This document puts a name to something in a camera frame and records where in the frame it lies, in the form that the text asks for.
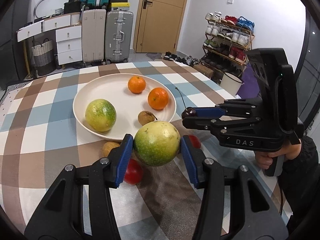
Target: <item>round plate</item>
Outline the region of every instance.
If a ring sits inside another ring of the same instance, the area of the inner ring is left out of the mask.
[[[170,122],[177,109],[173,94],[157,80],[141,76],[146,81],[146,89],[134,94],[128,89],[128,81],[134,74],[111,74],[96,78],[86,84],[73,100],[73,113],[77,121],[89,132],[107,140],[121,141],[126,133],[133,137],[142,127],[138,122],[138,114],[143,111],[152,112],[159,121]],[[168,92],[169,103],[163,110],[154,110],[148,104],[148,95],[154,88],[161,87]],[[108,100],[116,109],[117,119],[113,128],[107,132],[95,131],[85,120],[85,111],[95,99]]]

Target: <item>black jacket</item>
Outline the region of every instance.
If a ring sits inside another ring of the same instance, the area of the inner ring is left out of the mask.
[[[306,232],[316,231],[316,235],[319,236],[320,164],[318,152],[315,143],[308,136],[304,136],[301,142],[299,156],[285,162],[283,172],[278,177],[279,185],[293,212],[287,228],[292,235],[301,234],[300,237],[306,237]]]

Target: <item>black sleeve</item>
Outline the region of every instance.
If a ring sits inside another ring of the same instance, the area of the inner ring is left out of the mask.
[[[301,142],[300,154],[294,160],[284,163],[283,172],[278,177],[279,185],[293,212],[288,223],[289,231],[293,231],[308,213],[320,190],[320,165],[316,145],[308,136],[304,136]]]

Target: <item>wicker basket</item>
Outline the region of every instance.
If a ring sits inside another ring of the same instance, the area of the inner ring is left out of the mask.
[[[44,76],[56,69],[54,63],[52,40],[45,39],[43,44],[32,47],[33,56],[39,76]]]

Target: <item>plaid tablecloth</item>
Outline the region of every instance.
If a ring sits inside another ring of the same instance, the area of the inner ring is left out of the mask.
[[[77,122],[72,111],[76,93],[89,81],[113,73],[142,74],[164,84],[177,101],[173,125],[181,136],[195,134],[206,156],[223,166],[246,164],[279,207],[276,178],[265,177],[254,163],[251,151],[220,147],[208,131],[187,130],[180,115],[187,106],[215,106],[233,98],[195,69],[170,61],[121,63],[72,70],[34,80],[21,89],[0,129],[0,204],[20,231],[24,231],[39,201],[67,164],[91,165],[102,155],[106,142]],[[145,168],[140,184],[125,182],[111,189],[120,235],[126,239],[191,239],[200,210],[202,190],[195,190],[181,155],[162,167]],[[288,221],[290,207],[284,205]],[[229,190],[226,188],[222,233],[228,231]],[[88,188],[84,194],[84,223],[91,232]]]

